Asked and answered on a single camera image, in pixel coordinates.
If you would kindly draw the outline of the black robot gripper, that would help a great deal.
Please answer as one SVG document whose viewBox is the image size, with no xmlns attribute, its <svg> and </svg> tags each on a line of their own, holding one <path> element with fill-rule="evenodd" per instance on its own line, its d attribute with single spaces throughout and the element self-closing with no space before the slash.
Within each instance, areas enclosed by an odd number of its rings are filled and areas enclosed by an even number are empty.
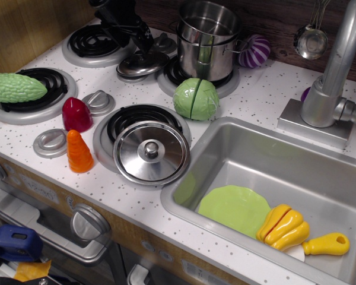
<svg viewBox="0 0 356 285">
<path fill-rule="evenodd" d="M 141 53 L 146 54 L 154 44 L 150 28 L 135 12 L 136 1 L 89 0 L 101 20 L 101 28 L 120 47 L 128 45 L 130 35 Z"/>
</svg>

